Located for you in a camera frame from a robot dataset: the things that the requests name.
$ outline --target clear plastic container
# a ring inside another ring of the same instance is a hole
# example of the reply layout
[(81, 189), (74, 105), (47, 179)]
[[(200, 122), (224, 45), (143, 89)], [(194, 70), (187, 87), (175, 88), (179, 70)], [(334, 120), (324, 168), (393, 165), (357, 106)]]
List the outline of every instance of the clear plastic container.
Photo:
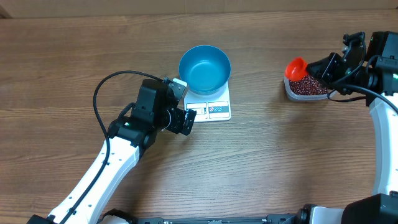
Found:
[(313, 100), (324, 100), (327, 99), (327, 94), (322, 95), (297, 95), (292, 89), (290, 89), (289, 80), (285, 77), (285, 89), (287, 97), (292, 101), (313, 101)]

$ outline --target white kitchen scale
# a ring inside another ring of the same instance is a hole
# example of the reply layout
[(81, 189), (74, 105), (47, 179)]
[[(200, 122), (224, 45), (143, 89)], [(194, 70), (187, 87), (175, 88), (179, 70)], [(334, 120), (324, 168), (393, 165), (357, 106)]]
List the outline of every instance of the white kitchen scale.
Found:
[(199, 95), (190, 90), (184, 98), (184, 108), (197, 111), (194, 122), (229, 121), (231, 101), (228, 82), (220, 90), (210, 95)]

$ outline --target wooden tabletop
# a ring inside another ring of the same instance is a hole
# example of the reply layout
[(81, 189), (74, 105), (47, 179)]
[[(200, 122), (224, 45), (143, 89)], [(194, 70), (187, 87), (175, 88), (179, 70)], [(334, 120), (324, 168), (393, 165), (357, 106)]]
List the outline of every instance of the wooden tabletop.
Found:
[[(340, 52), (344, 33), (397, 32), (398, 12), (312, 11), (0, 20), (0, 222), (56, 207), (103, 145), (92, 97), (119, 70), (178, 77), (185, 51), (226, 52), (232, 119), (160, 133), (105, 211), (137, 217), (250, 217), (305, 203), (343, 208), (370, 196), (373, 123), (363, 101), (295, 103), (284, 68)], [(106, 126), (142, 77), (99, 91)]]

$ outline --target red bean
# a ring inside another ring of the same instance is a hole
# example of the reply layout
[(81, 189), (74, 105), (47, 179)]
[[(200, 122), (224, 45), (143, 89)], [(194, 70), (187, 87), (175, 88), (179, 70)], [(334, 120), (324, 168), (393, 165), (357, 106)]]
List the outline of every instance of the red bean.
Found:
[(306, 75), (302, 80), (297, 82), (289, 80), (289, 85), (292, 92), (297, 95), (321, 95), (328, 93), (328, 89), (321, 86), (321, 84), (310, 75)]

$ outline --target blue bowl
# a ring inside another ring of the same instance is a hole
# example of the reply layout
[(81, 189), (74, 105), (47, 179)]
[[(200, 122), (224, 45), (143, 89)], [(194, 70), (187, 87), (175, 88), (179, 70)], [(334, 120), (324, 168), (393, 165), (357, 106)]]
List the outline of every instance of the blue bowl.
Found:
[(182, 56), (178, 72), (192, 92), (209, 95), (217, 92), (228, 81), (231, 62), (222, 50), (200, 45)]

